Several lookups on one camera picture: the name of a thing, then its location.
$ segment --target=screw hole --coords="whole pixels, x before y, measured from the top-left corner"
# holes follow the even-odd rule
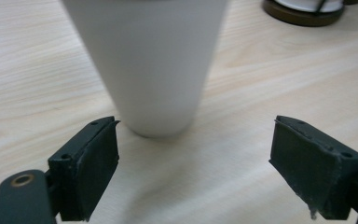
[[[343,157],[347,157],[347,158],[351,158],[352,157],[352,154],[351,153],[348,153],[348,152],[341,152],[341,155]]]
[[[69,155],[69,154],[63,154],[63,155],[61,156],[61,159],[63,159],[63,160],[69,160],[69,159],[71,159],[71,155]]]
[[[33,175],[20,175],[11,181],[11,186],[16,187],[16,188],[22,187],[24,185],[31,183],[33,180],[34,180]]]

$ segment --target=wood grain surface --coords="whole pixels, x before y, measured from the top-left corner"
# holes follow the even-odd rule
[[[272,19],[233,0],[200,109],[179,136],[117,126],[120,162],[90,223],[355,223],[310,219],[268,163],[274,119],[358,150],[358,5],[334,25]],[[0,183],[47,159],[114,104],[61,3],[0,0]]]

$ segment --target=paper cup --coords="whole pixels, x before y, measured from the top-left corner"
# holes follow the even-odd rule
[[[62,0],[124,123],[148,137],[197,110],[227,0]]]

